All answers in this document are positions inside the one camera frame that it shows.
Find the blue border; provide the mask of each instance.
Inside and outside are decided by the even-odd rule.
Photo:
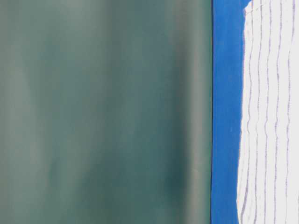
[[[243,9],[249,0],[213,2],[212,224],[237,224]]]

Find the green leather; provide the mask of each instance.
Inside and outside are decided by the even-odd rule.
[[[207,0],[0,0],[0,223],[210,218]]]

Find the blue stripe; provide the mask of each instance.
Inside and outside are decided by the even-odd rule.
[[[212,224],[237,224],[237,170],[241,132],[243,9],[249,0],[213,5]]]

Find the white cloth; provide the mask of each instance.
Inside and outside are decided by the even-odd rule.
[[[299,0],[245,8],[240,224],[299,223]]]

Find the dark green surface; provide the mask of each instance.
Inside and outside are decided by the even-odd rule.
[[[0,223],[209,223],[211,3],[0,0]]]

